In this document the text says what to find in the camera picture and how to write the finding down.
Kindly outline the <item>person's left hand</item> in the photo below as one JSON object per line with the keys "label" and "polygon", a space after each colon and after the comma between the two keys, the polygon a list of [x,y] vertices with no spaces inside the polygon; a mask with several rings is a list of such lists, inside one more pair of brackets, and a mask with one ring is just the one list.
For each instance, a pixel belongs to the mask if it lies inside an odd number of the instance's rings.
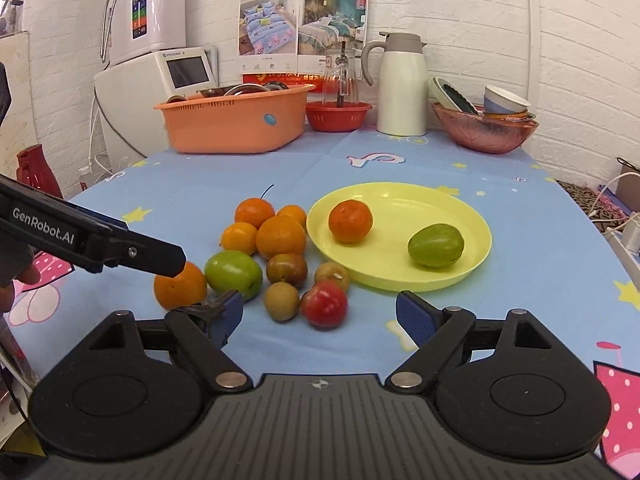
{"label": "person's left hand", "polygon": [[14,281],[35,285],[40,272],[35,266],[29,247],[22,242],[11,242],[1,246],[1,304],[2,313],[12,309],[15,299]]}

